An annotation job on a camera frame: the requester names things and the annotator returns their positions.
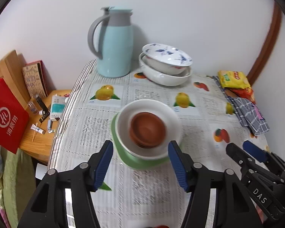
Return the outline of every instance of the gray handle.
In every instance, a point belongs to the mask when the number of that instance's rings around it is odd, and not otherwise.
[[[90,29],[89,29],[89,32],[87,33],[87,43],[89,45],[89,48],[91,50],[92,53],[95,54],[95,56],[97,56],[99,59],[102,59],[102,53],[101,52],[97,52],[95,50],[95,47],[94,47],[94,33],[95,33],[95,30],[96,30],[96,27],[105,19],[109,18],[110,16],[109,15],[104,15],[104,16],[101,16],[99,17],[98,19],[96,19],[92,25],[90,26]]]

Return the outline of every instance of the wooden chair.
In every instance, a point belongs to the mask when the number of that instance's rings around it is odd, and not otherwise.
[[[31,97],[23,79],[22,67],[15,50],[0,60],[0,78],[5,80],[16,99],[25,108]]]

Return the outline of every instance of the white circle logo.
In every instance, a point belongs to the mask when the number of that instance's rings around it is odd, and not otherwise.
[[[8,108],[1,107],[0,108],[0,127],[6,128],[11,121],[11,113]]]

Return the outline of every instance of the white bowl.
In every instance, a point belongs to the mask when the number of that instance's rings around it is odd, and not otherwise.
[[[158,70],[164,74],[180,74],[183,72],[187,67],[180,67],[180,66],[173,66],[166,63],[161,63],[157,60],[152,59],[151,57],[148,57],[147,55],[144,56],[144,62],[147,63],[150,67],[154,68],[155,70]]]
[[[192,75],[191,67],[186,67],[186,69],[181,74],[178,74],[177,76],[161,73],[151,68],[148,64],[146,64],[142,59],[143,56],[144,56],[144,53],[141,53],[138,57],[141,70],[149,80],[157,84],[164,85],[164,86],[170,86],[170,87],[178,86],[178,85],[185,83]]]
[[[145,55],[162,63],[179,67],[192,64],[192,58],[188,54],[170,45],[147,44],[142,49]]]
[[[132,118],[140,112],[150,112],[158,116],[166,127],[166,138],[157,147],[141,148],[130,138],[129,128]],[[168,144],[175,140],[179,145],[182,138],[182,125],[176,113],[166,104],[152,100],[140,99],[127,104],[118,113],[115,131],[122,147],[131,155],[144,160],[157,160],[168,156]]]

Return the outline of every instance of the plaid cloth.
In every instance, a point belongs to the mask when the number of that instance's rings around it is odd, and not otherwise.
[[[254,135],[264,134],[269,131],[269,126],[264,119],[261,111],[256,105],[246,98],[232,98],[225,93],[217,76],[213,76],[216,84],[219,86],[226,99],[230,102],[235,110],[239,123],[243,127],[249,127]]]

